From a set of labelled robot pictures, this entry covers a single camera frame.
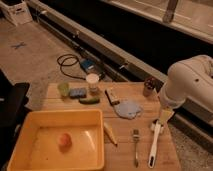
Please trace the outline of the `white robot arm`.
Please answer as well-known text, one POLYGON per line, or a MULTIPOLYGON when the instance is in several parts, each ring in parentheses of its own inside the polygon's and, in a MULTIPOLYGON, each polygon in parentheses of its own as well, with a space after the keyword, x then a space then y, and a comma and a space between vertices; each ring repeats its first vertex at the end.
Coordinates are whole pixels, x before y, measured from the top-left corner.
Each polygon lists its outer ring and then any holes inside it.
POLYGON ((177 109, 189 98, 213 113, 213 58, 197 55, 172 64, 158 97, 162 109, 177 109))

